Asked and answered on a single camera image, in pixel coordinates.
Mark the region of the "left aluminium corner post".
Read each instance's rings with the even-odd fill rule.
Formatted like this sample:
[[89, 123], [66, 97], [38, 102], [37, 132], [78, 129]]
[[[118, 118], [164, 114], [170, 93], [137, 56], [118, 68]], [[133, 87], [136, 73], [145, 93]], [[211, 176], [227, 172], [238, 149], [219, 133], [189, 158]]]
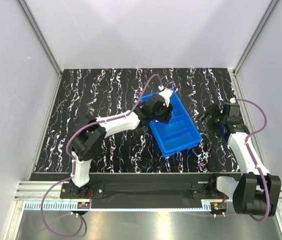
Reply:
[[54, 69], [55, 73], [57, 74], [57, 76], [61, 76], [63, 73], [63, 70], [61, 69], [61, 67], [59, 66], [59, 64], [57, 63], [56, 58], [54, 57], [46, 39], [43, 36], [42, 31], [39, 28], [39, 25], [29, 7], [29, 5], [27, 4], [27, 2], [25, 0], [16, 0], [16, 2], [18, 3], [21, 11], [23, 12], [28, 24], [30, 25], [35, 37], [37, 38], [42, 50], [44, 51], [48, 61], [50, 62], [52, 68]]

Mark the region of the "right aluminium corner post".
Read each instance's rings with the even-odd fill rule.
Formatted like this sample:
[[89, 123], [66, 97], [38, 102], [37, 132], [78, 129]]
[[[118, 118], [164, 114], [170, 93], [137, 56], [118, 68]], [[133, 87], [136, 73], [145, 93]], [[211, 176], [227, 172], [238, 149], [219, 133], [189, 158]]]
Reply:
[[270, 20], [272, 14], [276, 10], [277, 6], [279, 5], [280, 0], [271, 0], [263, 13], [255, 31], [253, 32], [247, 46], [245, 47], [240, 59], [238, 60], [236, 66], [233, 68], [233, 74], [236, 76], [239, 71], [241, 70], [243, 64], [247, 60], [249, 54], [251, 53], [254, 45], [256, 44], [258, 38], [260, 37], [261, 33], [265, 29], [268, 21]]

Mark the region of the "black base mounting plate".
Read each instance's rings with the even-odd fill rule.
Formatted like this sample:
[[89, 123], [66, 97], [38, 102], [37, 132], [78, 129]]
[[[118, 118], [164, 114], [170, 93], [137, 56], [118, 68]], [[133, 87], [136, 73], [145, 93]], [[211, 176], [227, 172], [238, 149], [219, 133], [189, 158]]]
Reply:
[[33, 182], [58, 182], [61, 199], [96, 199], [97, 208], [189, 208], [199, 200], [229, 197], [212, 193], [207, 184], [214, 175], [238, 180], [239, 173], [91, 173], [87, 188], [75, 194], [67, 173], [33, 173]]

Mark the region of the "blue plastic divided bin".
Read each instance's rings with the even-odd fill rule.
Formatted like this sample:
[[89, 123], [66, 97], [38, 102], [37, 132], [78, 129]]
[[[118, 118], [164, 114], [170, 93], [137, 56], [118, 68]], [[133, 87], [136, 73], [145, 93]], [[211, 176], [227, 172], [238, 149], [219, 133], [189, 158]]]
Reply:
[[149, 123], [149, 128], [165, 158], [192, 149], [202, 140], [201, 134], [175, 91], [170, 98], [170, 104], [173, 105], [173, 110], [168, 124], [157, 120]]

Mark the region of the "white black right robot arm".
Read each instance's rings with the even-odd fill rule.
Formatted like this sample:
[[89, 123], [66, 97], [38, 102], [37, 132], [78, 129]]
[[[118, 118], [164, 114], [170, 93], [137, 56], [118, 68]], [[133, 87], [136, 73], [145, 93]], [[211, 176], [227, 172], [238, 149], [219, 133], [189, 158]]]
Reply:
[[258, 222], [274, 216], [282, 182], [260, 160], [251, 142], [252, 132], [241, 118], [240, 105], [226, 103], [219, 107], [213, 103], [199, 121], [207, 121], [207, 126], [225, 140], [241, 170], [239, 180], [228, 175], [214, 175], [207, 184], [208, 189], [229, 197], [237, 214], [249, 215]]

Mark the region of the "aluminium frame rail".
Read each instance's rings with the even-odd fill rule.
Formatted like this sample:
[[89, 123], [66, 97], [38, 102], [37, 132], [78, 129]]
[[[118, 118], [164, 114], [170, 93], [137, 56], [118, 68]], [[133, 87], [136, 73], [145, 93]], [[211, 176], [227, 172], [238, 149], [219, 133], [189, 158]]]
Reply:
[[216, 203], [214, 199], [202, 199], [193, 207], [151, 207], [151, 208], [108, 208], [96, 207], [96, 199], [61, 199], [61, 186], [58, 185], [49, 194], [45, 200], [41, 200], [46, 191], [53, 185], [49, 181], [21, 181], [18, 185], [14, 199], [24, 201], [25, 209], [32, 211], [72, 211], [72, 212], [210, 212], [211, 204]]

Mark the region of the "aluminium corner post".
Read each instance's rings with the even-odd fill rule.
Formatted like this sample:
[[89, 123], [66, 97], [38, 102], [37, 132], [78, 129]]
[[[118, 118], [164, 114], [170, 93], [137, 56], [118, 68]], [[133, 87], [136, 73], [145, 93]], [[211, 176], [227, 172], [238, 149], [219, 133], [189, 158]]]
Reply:
[[251, 53], [254, 45], [256, 44], [258, 38], [260, 37], [261, 33], [265, 29], [268, 21], [270, 20], [272, 14], [276, 10], [277, 6], [279, 5], [280, 0], [271, 0], [263, 13], [255, 31], [253, 32], [247, 46], [245, 47], [240, 59], [238, 60], [236, 66], [233, 68], [233, 74], [236, 76], [239, 71], [241, 70], [243, 64], [247, 60], [249, 54]]
[[46, 39], [43, 36], [42, 31], [39, 28], [39, 25], [29, 7], [29, 5], [27, 4], [27, 2], [25, 0], [16, 0], [16, 2], [18, 3], [21, 11], [23, 12], [28, 24], [30, 25], [35, 37], [37, 38], [42, 50], [44, 51], [48, 61], [50, 62], [52, 68], [54, 69], [55, 73], [57, 74], [57, 76], [61, 76], [63, 73], [63, 70], [61, 69], [61, 67], [59, 66], [59, 64], [57, 63], [56, 58], [54, 57]]

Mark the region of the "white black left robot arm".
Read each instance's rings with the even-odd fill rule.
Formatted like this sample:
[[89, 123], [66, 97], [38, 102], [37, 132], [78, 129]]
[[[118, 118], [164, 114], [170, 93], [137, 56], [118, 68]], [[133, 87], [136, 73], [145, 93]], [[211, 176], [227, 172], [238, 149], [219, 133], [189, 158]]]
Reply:
[[92, 159], [102, 152], [101, 145], [107, 137], [144, 128], [151, 121], [167, 124], [172, 116], [173, 95], [172, 90], [165, 89], [137, 103], [130, 111], [108, 117], [86, 116], [85, 125], [71, 135], [66, 145], [66, 153], [72, 158], [72, 191], [78, 195], [87, 188]]

